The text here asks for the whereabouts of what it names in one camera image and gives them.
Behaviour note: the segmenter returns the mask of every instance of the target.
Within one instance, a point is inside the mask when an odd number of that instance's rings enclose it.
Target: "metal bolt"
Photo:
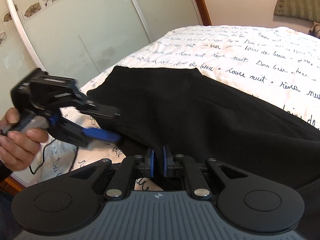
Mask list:
[[[198,197],[206,197],[210,194],[210,191],[205,188],[197,188],[193,193]]]
[[[122,191],[119,189],[113,188],[113,189],[107,190],[106,194],[108,197],[119,197],[121,196]]]

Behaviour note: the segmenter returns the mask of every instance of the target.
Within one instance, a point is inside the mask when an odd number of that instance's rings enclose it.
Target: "human hand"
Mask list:
[[[0,129],[19,122],[19,112],[10,108],[0,121]],[[0,136],[0,159],[12,171],[21,171],[28,167],[40,150],[40,143],[48,140],[46,130],[30,129],[26,134],[9,131],[8,136]]]

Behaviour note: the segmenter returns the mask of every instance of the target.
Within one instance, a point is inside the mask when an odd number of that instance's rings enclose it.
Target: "dark sleeve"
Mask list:
[[[7,177],[9,177],[11,173],[12,173],[11,170],[1,165],[0,166],[0,182],[4,181]]]

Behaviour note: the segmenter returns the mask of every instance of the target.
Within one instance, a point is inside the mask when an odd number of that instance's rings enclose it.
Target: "bed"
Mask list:
[[[320,40],[286,27],[191,26],[173,30],[116,65],[135,68],[198,68],[205,76],[237,88],[320,128]],[[83,93],[98,87],[113,67],[89,81]],[[64,108],[62,114],[84,127],[93,118]],[[50,137],[32,164],[38,182],[109,158],[121,162],[117,146],[93,141],[87,149]],[[137,181],[137,189],[159,189]]]

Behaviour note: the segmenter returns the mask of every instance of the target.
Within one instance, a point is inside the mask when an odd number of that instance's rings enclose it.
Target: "person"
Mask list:
[[[0,129],[19,122],[19,112],[10,108],[0,121]],[[0,159],[5,169],[0,169],[0,181],[4,180],[12,171],[27,168],[40,150],[40,143],[48,140],[48,133],[41,129],[30,129],[23,134],[17,131],[8,132],[8,136],[0,135]],[[0,240],[14,238],[20,231],[11,212],[13,196],[0,191]]]

